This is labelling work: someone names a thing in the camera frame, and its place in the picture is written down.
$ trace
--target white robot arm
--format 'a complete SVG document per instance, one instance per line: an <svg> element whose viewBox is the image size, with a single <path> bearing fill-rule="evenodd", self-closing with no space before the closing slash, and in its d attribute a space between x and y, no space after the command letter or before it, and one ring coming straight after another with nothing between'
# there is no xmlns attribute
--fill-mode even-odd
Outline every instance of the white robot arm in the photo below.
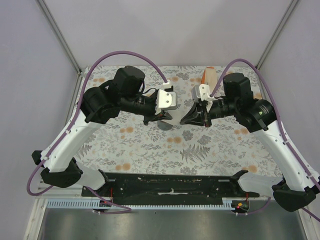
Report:
<svg viewBox="0 0 320 240"><path fill-rule="evenodd" d="M41 172L45 183L60 188L76 183L93 190L102 187L108 181L105 173L76 162L74 155L92 133L110 118L117 117L120 111L143 115L145 125L172 119L167 111L177 108L177 94L170 81L163 84L164 90L156 89L151 96L144 96L144 78L145 74L141 70L126 66L118 69L113 80L92 87L84 93L80 112L73 126L68 130L68 123L50 146L32 154L37 165L45 159L44 170ZM66 135L50 156L46 157L62 134Z"/></svg>
<svg viewBox="0 0 320 240"><path fill-rule="evenodd" d="M269 177L242 170L234 175L241 189L274 197L280 206L290 212L307 206L319 190L289 149L288 136L288 141L283 140L271 103L254 99L250 80L242 73L226 75L223 87L225 96L215 99L210 96L208 85L195 86L191 92L195 103L180 124L210 127L213 119L235 116L237 122L265 146L283 174L283 177ZM319 173L307 163L291 141L290 145L318 182Z"/></svg>
<svg viewBox="0 0 320 240"><path fill-rule="evenodd" d="M37 165L46 160L41 172L45 183L60 188L77 183L98 190L108 182L103 171L85 167L76 162L73 156L93 132L110 118L117 117L120 111L143 115L145 125L172 119L167 111L177 108L177 94L170 82L164 83L164 90L157 89L148 97L142 94L144 78L142 71L126 66L117 71L113 80L84 93L74 125L69 130L66 126L47 149L32 154ZM290 212L308 205L319 191L288 148L287 142L283 141L273 106L266 100L254 99L250 80L241 73L225 76L223 86L225 96L219 99L210 97L208 85L195 86L192 89L195 103L180 124L210 127L213 119L235 116L266 147L283 174L283 177L268 177L241 170L232 176L239 187L244 192L273 196ZM62 134L66 136L46 159L47 152ZM290 144L318 180L319 173L310 167L294 144Z"/></svg>

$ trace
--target orange flower pattern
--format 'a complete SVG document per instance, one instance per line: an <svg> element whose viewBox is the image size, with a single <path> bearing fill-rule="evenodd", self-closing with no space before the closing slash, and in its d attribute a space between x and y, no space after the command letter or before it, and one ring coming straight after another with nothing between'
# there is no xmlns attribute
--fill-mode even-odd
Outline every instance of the orange flower pattern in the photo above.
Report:
<svg viewBox="0 0 320 240"><path fill-rule="evenodd" d="M120 67L98 66L86 89L113 79ZM160 87L162 79L151 66L138 68L145 74L146 90ZM200 84L205 68L160 67L178 94L178 111L182 116L193 105L191 89ZM224 68L214 68L220 77ZM236 72L250 79L254 97L261 99L255 73L249 67L231 67L228 74ZM222 86L217 93L224 94ZM142 116L120 112L87 139L75 155L76 160L93 169L117 173L223 176L243 169L265 176L281 176L267 150L232 116L213 120L210 128L177 125L168 131L160 130L155 122L144 126L142 120Z"/></svg>

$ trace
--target purple cable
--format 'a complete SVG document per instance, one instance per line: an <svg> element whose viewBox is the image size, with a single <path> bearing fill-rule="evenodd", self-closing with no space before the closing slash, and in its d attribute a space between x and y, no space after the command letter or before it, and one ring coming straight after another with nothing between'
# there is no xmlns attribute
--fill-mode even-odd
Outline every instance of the purple cable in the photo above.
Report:
<svg viewBox="0 0 320 240"><path fill-rule="evenodd" d="M89 81L89 77L90 75L92 74L92 72L94 71L94 69L98 66L99 63L101 63L103 60L111 57L111 56L114 56L114 55L120 55L120 54L125 54L125 55L131 55L131 56L135 56L137 58L140 58L142 60L145 60L147 63L149 63L152 67L154 67L154 69L159 73L159 75L161 76L161 78L163 79L163 81L165 83L167 83L167 79L165 77L165 75L161 72L161 70L157 67L157 65L152 62L149 58L145 57L145 56L142 56L141 54L138 54L138 53L135 53L133 51L113 51L113 52L110 52L102 57L100 57L93 65L92 67L90 68L90 70L88 71L87 75L85 76L85 79L83 81L83 85L82 85L82 89L81 89L81 92L80 92L80 96L79 96L79 101L78 101L78 104L76 106L76 111L75 111L75 114L70 122L70 124L68 125L68 127L66 128L67 131L70 131L70 129L72 128L72 126L75 124L76 120L77 120L77 117L79 115L79 112L80 112L80 107L81 107L81 103L82 103L82 99L84 97L84 93L85 93L85 89L86 89L86 85L87 85L87 82ZM53 150L55 150L55 148L58 146L58 144L62 141L62 139L64 139L64 137L66 136L66 132L64 132L59 138L58 140L51 146L51 148L49 149L49 151L47 152L47 154L45 155L45 159L43 159L39 164L38 166L36 166L36 168L33 170L33 172L31 173L28 181L27 181L27 184L26 184L26 191L28 192L29 195L31 196L39 196L41 194L44 194L45 192L47 192L49 189L51 189L53 186L49 186L48 188L46 188L45 190L41 191L41 192L31 192L30 190L30 185L31 185L31 181L32 179L34 178L34 176L36 175L37 171L39 170L39 168L41 168L41 166L45 163L45 161L47 160L47 158L49 158L50 154L53 152Z"/></svg>
<svg viewBox="0 0 320 240"><path fill-rule="evenodd" d="M316 215L314 215L312 212L310 212L308 209L302 207L302 210L305 211L307 214L309 214L311 217L313 217L315 220L317 220L318 222L320 222L320 218L317 217Z"/></svg>
<svg viewBox="0 0 320 240"><path fill-rule="evenodd" d="M216 83L216 86L214 87L212 93L211 93L211 97L213 97L217 90L218 90L218 87L219 85L221 84L221 82L223 81L223 78L224 76L226 75L228 69L234 64L234 63L237 63L237 62L243 62L243 63L246 63L248 64L255 72L255 74L257 74L257 76L259 77L260 81L262 82L270 100L271 100L271 103L273 105L273 108L274 108L274 111L275 111L275 115L276 115L276 120L277 120L277 123L278 123L278 126L279 126L279 130L280 130L280 133L281 133L281 136L283 138L283 141L286 142L288 139L287 139L287 136L285 134L285 131L284 131L284 128L282 126L282 123L281 123L281 118L280 118L280 114L279 114L279 110L278 110L278 107L276 105L276 101L274 99L274 97L272 96L271 94L271 91L267 85L267 82L265 81L264 77L262 76L262 74L260 73L260 71L258 69L256 69L256 67L251 63L249 62L248 60L245 60L243 58L238 58L238 59L235 59L233 61L231 61L226 67L225 69L223 70L218 82ZM320 191L320 185L319 183L317 182L317 180L312 176L311 172L309 171L309 169L307 168L307 166L304 164L303 160L301 159L301 157L298 155L298 153L296 152L296 150L292 147L292 145L290 144L290 142L287 142L286 145L288 146L288 148L291 150L291 152L293 153L293 155L295 156L295 158L298 160L298 162L300 163L301 167L303 168L303 170L306 172L306 174L310 177L310 179L313 181L314 185L316 185L316 187L319 189Z"/></svg>
<svg viewBox="0 0 320 240"><path fill-rule="evenodd" d="M247 215L251 215L251 214L257 214L262 212L264 209L266 209L268 207L268 205L271 203L271 197L268 198L268 200L266 201L265 205L257 210L251 211L251 212L247 212L247 213L238 213L237 216L247 216Z"/></svg>
<svg viewBox="0 0 320 240"><path fill-rule="evenodd" d="M100 214L125 214L125 213L130 213L132 211L132 209L130 207L127 206L121 206L119 204L113 203L111 201L108 201L106 199L104 199L102 196L98 195L91 187L86 186L87 189L89 189L89 191L95 195L97 198L99 198L100 200L106 202L109 205L118 207L118 208L122 208L122 209L126 209L123 211L110 211L110 212L100 212Z"/></svg>

